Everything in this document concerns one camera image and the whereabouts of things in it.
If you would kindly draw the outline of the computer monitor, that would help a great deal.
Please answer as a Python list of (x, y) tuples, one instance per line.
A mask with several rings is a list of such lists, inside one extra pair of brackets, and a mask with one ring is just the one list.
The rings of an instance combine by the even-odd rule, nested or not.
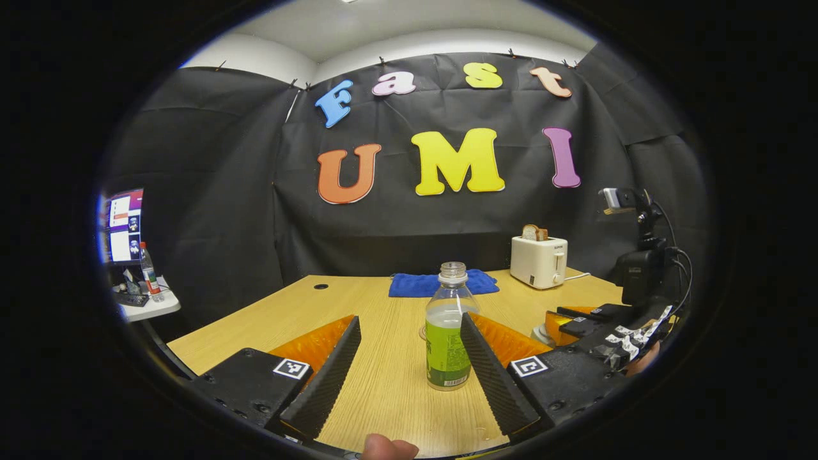
[(139, 265), (144, 190), (136, 188), (107, 198), (102, 210), (102, 252), (108, 265)]

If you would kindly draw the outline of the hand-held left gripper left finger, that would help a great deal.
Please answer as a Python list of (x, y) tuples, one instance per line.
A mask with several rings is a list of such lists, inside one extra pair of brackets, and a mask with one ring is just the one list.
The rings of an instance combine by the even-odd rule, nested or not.
[(240, 349), (190, 387), (254, 426), (313, 441), (335, 407), (361, 337), (359, 317), (348, 315), (270, 351)]

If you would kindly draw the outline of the white toaster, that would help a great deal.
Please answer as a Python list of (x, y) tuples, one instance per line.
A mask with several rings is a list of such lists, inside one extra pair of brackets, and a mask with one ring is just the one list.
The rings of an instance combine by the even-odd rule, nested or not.
[(537, 290), (560, 286), (567, 279), (569, 242), (562, 238), (532, 241), (520, 236), (511, 239), (512, 277)]

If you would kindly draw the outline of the blue towel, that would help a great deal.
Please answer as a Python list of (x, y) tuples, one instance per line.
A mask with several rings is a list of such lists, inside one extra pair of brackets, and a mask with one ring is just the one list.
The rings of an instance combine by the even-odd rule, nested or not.
[[(479, 269), (467, 269), (467, 277), (467, 288), (473, 295), (500, 291), (497, 279)], [(440, 286), (438, 275), (397, 273), (391, 278), (388, 295), (392, 298), (430, 298)]]

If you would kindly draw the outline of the green label water bottle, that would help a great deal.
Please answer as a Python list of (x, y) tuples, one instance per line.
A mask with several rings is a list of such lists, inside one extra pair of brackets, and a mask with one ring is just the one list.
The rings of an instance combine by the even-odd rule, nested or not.
[(437, 280), (438, 289), (426, 306), (426, 377), (431, 388), (451, 391), (467, 381), (471, 370), (461, 340), (463, 315), (480, 309), (467, 286), (465, 264), (442, 264)]

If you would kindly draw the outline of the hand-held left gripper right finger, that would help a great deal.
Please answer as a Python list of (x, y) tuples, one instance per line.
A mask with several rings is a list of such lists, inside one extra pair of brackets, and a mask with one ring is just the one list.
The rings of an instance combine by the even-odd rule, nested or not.
[(463, 314), (461, 340), (500, 432), (511, 441), (580, 417), (628, 383), (622, 372), (576, 346), (526, 351), (503, 364), (480, 320)]

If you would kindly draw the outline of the small red label bottle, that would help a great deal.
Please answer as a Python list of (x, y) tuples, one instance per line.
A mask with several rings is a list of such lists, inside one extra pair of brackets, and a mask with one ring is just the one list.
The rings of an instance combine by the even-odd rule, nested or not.
[(162, 294), (160, 285), (158, 284), (158, 280), (155, 273), (155, 266), (149, 254), (149, 251), (147, 250), (146, 242), (141, 241), (139, 247), (141, 250), (141, 273), (143, 273), (147, 291), (152, 301), (155, 301), (157, 303), (163, 302), (164, 295)]

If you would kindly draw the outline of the white side table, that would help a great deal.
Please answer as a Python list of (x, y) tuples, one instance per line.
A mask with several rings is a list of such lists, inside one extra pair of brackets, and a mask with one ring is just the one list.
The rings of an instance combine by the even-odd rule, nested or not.
[(170, 289), (166, 277), (163, 275), (157, 276), (158, 284), (160, 284), (160, 293), (164, 300), (156, 302), (148, 297), (145, 305), (141, 307), (134, 307), (130, 305), (119, 304), (120, 314), (125, 321), (133, 323), (134, 321), (143, 321), (150, 318), (164, 316), (172, 312), (180, 311), (181, 303), (176, 297), (173, 290)]

